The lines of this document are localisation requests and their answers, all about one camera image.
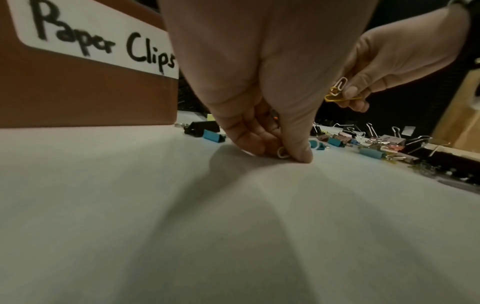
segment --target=fingernail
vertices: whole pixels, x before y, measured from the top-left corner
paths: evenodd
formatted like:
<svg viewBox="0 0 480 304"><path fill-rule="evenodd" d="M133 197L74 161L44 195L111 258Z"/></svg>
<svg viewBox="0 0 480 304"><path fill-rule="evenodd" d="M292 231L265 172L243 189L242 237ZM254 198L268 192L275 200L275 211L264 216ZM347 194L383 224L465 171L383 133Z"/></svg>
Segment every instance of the fingernail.
<svg viewBox="0 0 480 304"><path fill-rule="evenodd" d="M343 97L345 97L345 99L352 99L358 91L359 89L357 87L351 86L343 93Z"/></svg>
<svg viewBox="0 0 480 304"><path fill-rule="evenodd" d="M310 146L310 142L308 143L308 146L305 148L305 150L302 151L301 156L300 156L300 161L310 164L314 159L314 155L312 153L312 148Z"/></svg>

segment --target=black binder clip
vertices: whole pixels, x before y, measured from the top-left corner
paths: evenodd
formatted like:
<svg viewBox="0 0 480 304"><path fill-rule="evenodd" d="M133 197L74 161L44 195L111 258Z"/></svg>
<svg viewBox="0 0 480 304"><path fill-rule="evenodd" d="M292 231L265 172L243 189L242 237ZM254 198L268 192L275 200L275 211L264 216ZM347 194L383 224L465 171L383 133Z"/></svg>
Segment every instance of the black binder clip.
<svg viewBox="0 0 480 304"><path fill-rule="evenodd" d="M216 121L201 121L192 122L188 127L184 128L185 134L193 137L203 137L204 130L209 130L215 133L220 132L220 127Z"/></svg>

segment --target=wooden object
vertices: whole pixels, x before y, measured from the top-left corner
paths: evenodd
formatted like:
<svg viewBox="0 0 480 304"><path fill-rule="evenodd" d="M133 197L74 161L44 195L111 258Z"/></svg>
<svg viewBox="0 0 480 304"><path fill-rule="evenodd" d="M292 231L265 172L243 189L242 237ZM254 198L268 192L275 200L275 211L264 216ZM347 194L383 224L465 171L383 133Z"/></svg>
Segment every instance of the wooden object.
<svg viewBox="0 0 480 304"><path fill-rule="evenodd" d="M451 142L453 148L480 152L480 111L470 107L480 84L480 69L471 71L440 119L433 137Z"/></svg>
<svg viewBox="0 0 480 304"><path fill-rule="evenodd" d="M97 2L165 29L158 13L132 0ZM175 122L177 79L30 48L6 0L0 28L0 128Z"/></svg>

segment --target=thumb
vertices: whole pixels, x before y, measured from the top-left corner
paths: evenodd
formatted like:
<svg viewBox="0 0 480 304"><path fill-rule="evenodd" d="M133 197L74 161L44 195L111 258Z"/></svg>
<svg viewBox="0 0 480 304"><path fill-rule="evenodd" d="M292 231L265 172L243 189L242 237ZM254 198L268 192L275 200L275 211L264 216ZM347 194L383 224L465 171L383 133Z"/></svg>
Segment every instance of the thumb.
<svg viewBox="0 0 480 304"><path fill-rule="evenodd" d="M316 114L316 109L309 109L300 114L280 113L283 145L294 159L302 163L311 163L314 158L309 138Z"/></svg>
<svg viewBox="0 0 480 304"><path fill-rule="evenodd" d="M387 73L378 61L371 62L347 83L343 90L343 97L352 99L386 75Z"/></svg>

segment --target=table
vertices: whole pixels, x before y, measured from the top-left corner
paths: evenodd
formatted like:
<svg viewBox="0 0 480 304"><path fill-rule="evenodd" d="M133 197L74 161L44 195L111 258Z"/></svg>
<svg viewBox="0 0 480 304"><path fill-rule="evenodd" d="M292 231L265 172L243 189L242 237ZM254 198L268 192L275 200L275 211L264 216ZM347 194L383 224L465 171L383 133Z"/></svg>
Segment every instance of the table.
<svg viewBox="0 0 480 304"><path fill-rule="evenodd" d="M173 126L0 143L2 304L480 302L479 196L387 162Z"/></svg>

